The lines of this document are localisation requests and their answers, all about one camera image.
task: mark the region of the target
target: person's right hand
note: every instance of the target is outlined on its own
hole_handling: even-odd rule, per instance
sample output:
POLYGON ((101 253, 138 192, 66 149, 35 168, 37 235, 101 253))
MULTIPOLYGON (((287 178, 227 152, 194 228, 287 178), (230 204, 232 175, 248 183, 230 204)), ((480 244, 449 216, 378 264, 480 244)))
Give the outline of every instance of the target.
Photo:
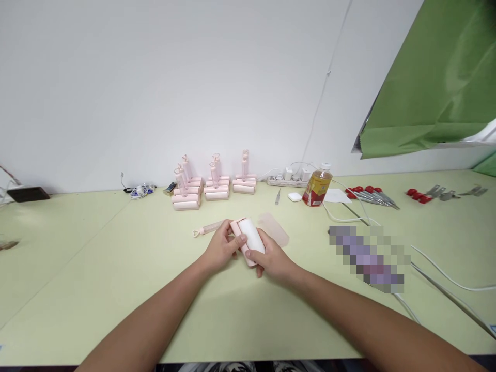
POLYGON ((268 236, 265 231, 259 228, 257 230, 265 246, 265 254, 259 251, 248 250, 245 252, 246 257, 262 266, 264 271, 274 279, 283 281, 298 266, 289 259, 279 244, 268 236))

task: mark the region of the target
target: metal clip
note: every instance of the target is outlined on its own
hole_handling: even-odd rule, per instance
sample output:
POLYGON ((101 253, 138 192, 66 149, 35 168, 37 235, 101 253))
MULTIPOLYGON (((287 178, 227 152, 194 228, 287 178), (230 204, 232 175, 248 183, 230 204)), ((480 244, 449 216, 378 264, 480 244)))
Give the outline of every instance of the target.
POLYGON ((426 195, 426 196, 432 196, 438 190, 438 188, 439 188, 439 185, 435 185, 432 189, 430 189, 429 191, 427 191, 424 195, 426 195))
POLYGON ((455 195, 455 190, 451 190, 450 192, 447 192, 445 194, 441 194, 439 196, 439 200, 442 200, 443 202, 445 202, 447 200, 451 200, 454 195, 455 195))
POLYGON ((446 190, 446 188, 440 188, 436 191, 434 191, 432 194, 431 194, 431 197, 432 199, 436 199, 439 195, 441 195, 444 191, 446 190))
POLYGON ((477 191, 479 191, 481 188, 482 188, 482 186, 476 186, 472 190, 467 191, 466 193, 463 193, 463 194, 458 194, 458 195, 460 195, 460 196, 463 196, 463 195, 475 195, 477 193, 477 191))
POLYGON ((485 194, 487 191, 487 188, 483 188, 483 189, 480 189, 479 191, 477 191, 474 195, 475 196, 481 196, 483 194, 485 194))

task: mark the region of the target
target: white cable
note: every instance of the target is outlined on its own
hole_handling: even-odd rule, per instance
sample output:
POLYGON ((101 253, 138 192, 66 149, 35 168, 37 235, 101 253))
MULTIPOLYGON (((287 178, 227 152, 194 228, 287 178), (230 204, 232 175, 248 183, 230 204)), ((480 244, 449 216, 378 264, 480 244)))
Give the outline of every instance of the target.
POLYGON ((257 181, 259 181, 259 180, 260 180, 260 178, 262 178, 263 176, 265 176, 265 175, 267 175, 267 174, 271 173, 272 171, 276 171, 276 170, 277 170, 277 171, 279 171, 279 172, 283 172, 283 171, 282 171, 282 170, 280 170, 279 168, 272 168, 270 171, 265 172, 265 173, 264 173, 264 174, 262 174, 260 177, 258 177, 258 178, 257 178, 257 181))
POLYGON ((294 163, 291 163, 291 164, 290 164, 290 166, 293 166, 293 164, 298 164, 298 163, 300 163, 300 164, 306 164, 306 165, 309 165, 309 166, 313 167, 316 171, 318 171, 317 167, 316 167, 316 166, 314 166, 312 163, 305 163, 305 162, 294 162, 294 163))
POLYGON ((339 46, 339 41, 341 40, 341 34, 343 33, 343 28, 345 27, 346 18, 348 17, 348 13, 350 11, 352 3, 353 3, 353 0, 350 0, 348 3, 348 7, 346 8, 345 16, 343 17, 343 21, 341 22, 341 28, 339 30, 339 35, 337 36, 337 40, 336 40, 336 47, 334 48, 334 50, 332 52, 331 61, 329 62, 329 66, 327 68, 327 73, 326 73, 325 79, 324 79, 324 84, 322 86, 322 92, 320 93, 319 102, 317 103, 317 108, 315 109, 314 118, 312 119, 312 126, 310 127, 310 133, 308 134, 308 139, 306 140, 305 149, 303 150, 303 155, 301 156, 302 162, 303 162, 303 159, 305 158, 306 151, 308 150, 308 145, 310 143, 310 139, 312 138, 312 133, 314 131, 314 125, 315 125, 315 119, 317 118, 317 113, 319 112, 320 104, 322 103, 322 98, 324 97, 324 92, 326 90, 325 86, 327 85, 327 80, 329 78, 329 75, 331 74, 331 67, 332 67, 332 64, 334 62, 335 52, 336 52, 337 47, 339 46))
POLYGON ((458 296, 456 296, 455 294, 453 294, 451 291, 449 291, 447 288, 445 288, 444 286, 442 286, 441 284, 439 284, 439 282, 437 282, 436 280, 434 280, 432 277, 430 277, 429 275, 427 275, 421 268, 419 268, 417 265, 415 265, 413 262, 411 263, 411 265, 420 273, 422 274, 423 276, 425 276, 428 280, 430 280, 431 282, 435 283, 436 285, 438 285, 439 287, 441 287, 443 290, 445 290, 447 293, 449 293, 451 296, 453 296, 454 298, 456 298, 458 301, 460 301, 463 305, 465 305, 471 312, 472 314, 482 323, 484 324, 486 327, 487 327, 487 330, 496 338, 496 332, 492 329, 492 327, 486 323, 482 317, 473 309, 470 307, 470 305, 468 303, 466 303, 464 300, 462 300, 461 298, 459 298, 458 296))
POLYGON ((330 219, 332 219, 332 220, 333 220, 333 221, 335 221, 335 222, 355 222, 355 221, 361 221, 361 220, 368 220, 368 221, 369 221, 369 223, 370 223, 370 221, 373 221, 373 222, 374 222, 377 226, 381 226, 381 224, 380 224, 379 222, 377 222, 377 221, 376 221, 376 220, 374 220, 374 219, 368 218, 368 217, 367 217, 367 218, 366 218, 366 217, 358 217, 358 218, 355 218, 355 219, 349 219, 349 220, 342 220, 342 219, 336 218, 336 217, 334 217, 334 216, 330 213, 329 209, 327 209, 327 207, 326 207, 326 201, 325 201, 325 200, 324 200, 324 202, 323 202, 323 205, 324 205, 324 208, 325 208, 325 210, 326 210, 327 215, 329 216, 329 218, 330 218, 330 219))
POLYGON ((457 285, 458 287, 460 288, 463 288, 463 289, 466 289, 466 290, 469 290, 469 291, 472 291, 472 292, 482 292, 482 291, 486 291, 486 290, 493 290, 493 289, 496 289, 496 285, 490 285, 490 286, 486 286, 486 287, 481 287, 481 288, 469 288, 469 287, 465 287, 465 286, 462 286, 461 284, 458 284, 456 281, 454 281, 453 279, 451 279, 449 277, 448 274, 446 274, 432 259, 429 258, 429 256, 427 256, 424 252, 422 252, 420 249, 418 249, 417 247, 414 247, 413 245, 411 245, 411 247, 413 249, 415 249, 417 252, 419 252, 422 256, 424 256, 425 258, 427 258, 427 260, 434 265, 434 267, 436 269, 439 270, 439 272, 441 274, 444 275, 444 277, 446 279, 448 279, 450 282, 452 282, 453 284, 457 285))
POLYGON ((136 186, 134 188, 129 188, 126 185, 124 185, 124 183, 122 181, 123 178, 124 178, 124 173, 121 172, 120 173, 120 184, 122 185, 122 187, 124 187, 124 190, 131 190, 131 192, 129 193, 129 196, 133 200, 142 199, 148 195, 149 191, 151 191, 151 193, 153 193, 155 191, 155 186, 151 185, 151 184, 143 184, 143 185, 136 186))
POLYGON ((368 223, 369 223, 369 225, 372 225, 370 222, 371 222, 371 221, 374 221, 374 222, 377 224, 377 226, 381 226, 381 224, 380 224, 380 223, 378 223, 378 222, 377 222, 377 221, 375 221, 375 220, 372 220, 372 219, 368 216, 367 211, 365 210, 365 206, 363 205, 363 202, 362 202, 362 201, 358 198, 358 195, 356 195, 356 194, 355 194, 355 191, 353 191, 352 189, 350 189, 348 186, 343 185, 341 182, 336 181, 335 179, 333 179, 332 181, 333 181, 333 182, 336 182, 336 183, 338 183, 338 184, 340 184, 340 185, 341 185, 341 186, 343 186, 345 189, 350 190, 350 191, 351 191, 351 193, 352 193, 353 195, 355 195, 355 196, 356 196, 357 200, 358 200, 358 201, 360 202, 360 204, 362 205, 363 212, 364 212, 364 213, 365 213, 365 215, 367 216, 367 219, 368 219, 368 223))
POLYGON ((420 320, 417 318, 417 315, 415 315, 415 313, 413 312, 412 308, 410 306, 408 306, 408 304, 406 303, 406 301, 403 299, 403 297, 401 297, 401 295, 399 293, 393 293, 392 294, 394 297, 396 297, 396 299, 401 302, 408 310, 408 312, 410 313, 410 315, 413 317, 413 319, 418 323, 418 324, 422 324, 420 323, 420 320))
POLYGON ((5 186, 5 188, 3 189, 3 190, 5 190, 5 192, 4 192, 4 197, 2 198, 2 201, 0 201, 0 205, 4 203, 5 198, 7 197, 7 191, 9 190, 9 186, 11 183, 15 184, 14 181, 10 180, 9 183, 7 184, 7 186, 5 186))
MULTIPOLYGON (((347 186, 343 185, 342 183, 336 181, 336 180, 333 180, 334 182, 336 183, 339 183, 341 186, 345 187, 348 189, 347 186)), ((363 211, 365 213, 365 215, 367 216, 367 219, 369 221, 374 221, 377 226, 381 226, 381 224, 379 224, 377 221, 371 219, 368 214, 367 214, 367 211, 365 210, 365 206, 363 205, 363 203, 360 201, 360 203, 362 204, 362 208, 363 208, 363 211)), ((345 220, 339 220, 339 219, 336 219, 329 211, 328 209, 326 208, 326 204, 325 202, 323 203, 324 204, 324 208, 325 210, 327 211, 327 214, 328 216, 332 219, 332 220, 338 220, 339 222, 351 222, 352 220, 363 220, 364 218, 357 218, 357 219, 351 219, 351 220, 348 220, 348 221, 345 221, 345 220)), ((469 290, 469 291, 474 291, 474 292, 479 292, 479 291, 485 291, 485 290, 492 290, 492 289, 496 289, 496 286, 487 286, 487 287, 482 287, 482 288, 468 288, 468 287, 464 287, 460 284, 458 284, 456 281, 454 281, 453 279, 451 279, 432 259, 430 259, 424 252, 422 252, 420 249, 418 249, 417 247, 411 245, 411 247, 413 249, 415 249, 417 252, 419 252, 422 256, 424 256, 425 258, 427 258, 427 260, 434 265, 434 267, 436 269, 438 269, 441 274, 443 274, 445 276, 445 278, 447 278, 449 281, 451 281, 452 283, 454 283, 455 285, 457 285, 458 287, 460 288, 463 288, 463 289, 466 289, 466 290, 469 290)), ((456 298, 458 301, 460 301, 461 303, 463 303, 471 312, 472 314, 482 323, 486 326, 487 330, 489 332, 491 332, 492 335, 496 336, 496 332, 493 331, 493 329, 491 328, 491 326, 489 324, 487 324, 486 322, 484 322, 484 320, 475 312, 475 310, 473 308, 470 307, 469 304, 467 304, 464 300, 462 300, 461 298, 457 297, 456 295, 454 295, 452 292, 450 292, 448 289, 446 289, 445 287, 443 287, 441 284, 439 284, 437 281, 435 281, 434 279, 432 279, 429 275, 427 275, 425 272, 423 272, 417 265, 415 265, 413 262, 411 262, 411 265, 416 269, 418 270, 422 275, 424 275, 427 279, 430 279, 432 282, 436 283, 439 287, 441 287, 442 289, 444 289, 447 293, 449 293, 451 296, 453 296, 454 298, 456 298)), ((398 301, 400 301, 407 309, 408 311, 410 312, 410 314, 413 316, 414 320, 421 324, 419 319, 417 318, 417 316, 415 315, 415 313, 413 312, 413 310, 408 306, 408 304, 406 303, 406 301, 403 299, 403 297, 401 297, 400 294, 398 293, 393 293, 393 295, 396 297, 396 299, 398 301)))

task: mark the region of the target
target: green cloth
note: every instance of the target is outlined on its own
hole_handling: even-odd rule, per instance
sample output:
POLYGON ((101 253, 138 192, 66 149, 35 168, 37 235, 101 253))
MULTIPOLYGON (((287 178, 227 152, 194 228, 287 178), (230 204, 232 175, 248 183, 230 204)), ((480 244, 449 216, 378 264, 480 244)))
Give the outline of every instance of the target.
POLYGON ((496 118, 496 2, 425 0, 360 135, 363 159, 458 142, 496 118))
POLYGON ((480 164, 476 165, 473 170, 478 173, 496 177, 496 152, 486 160, 483 160, 480 164))

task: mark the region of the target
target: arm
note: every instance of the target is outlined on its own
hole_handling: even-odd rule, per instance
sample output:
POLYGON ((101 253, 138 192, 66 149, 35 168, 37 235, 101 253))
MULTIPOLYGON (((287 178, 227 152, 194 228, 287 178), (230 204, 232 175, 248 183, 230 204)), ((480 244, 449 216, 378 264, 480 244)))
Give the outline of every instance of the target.
POLYGON ((225 266, 246 241, 245 235, 228 236, 232 233, 230 222, 224 221, 197 261, 114 328, 86 357, 78 371, 151 371, 203 284, 225 266))
POLYGON ((308 302, 379 370, 485 370, 407 317, 302 269, 258 231, 266 253, 247 251, 247 257, 308 302))

